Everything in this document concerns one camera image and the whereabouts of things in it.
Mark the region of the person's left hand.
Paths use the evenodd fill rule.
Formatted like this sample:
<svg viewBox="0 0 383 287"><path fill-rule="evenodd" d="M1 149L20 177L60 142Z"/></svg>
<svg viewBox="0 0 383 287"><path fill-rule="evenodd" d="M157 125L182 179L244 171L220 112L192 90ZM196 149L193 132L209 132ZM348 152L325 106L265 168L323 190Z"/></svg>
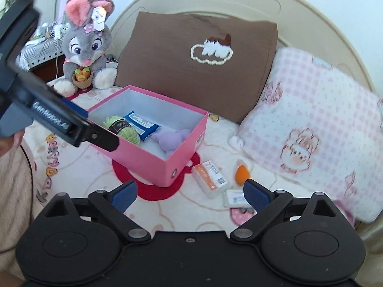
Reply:
<svg viewBox="0 0 383 287"><path fill-rule="evenodd" d="M20 146L23 136L25 135L25 129L16 132L10 137L1 137L0 139L0 157L3 157L14 147Z"/></svg>

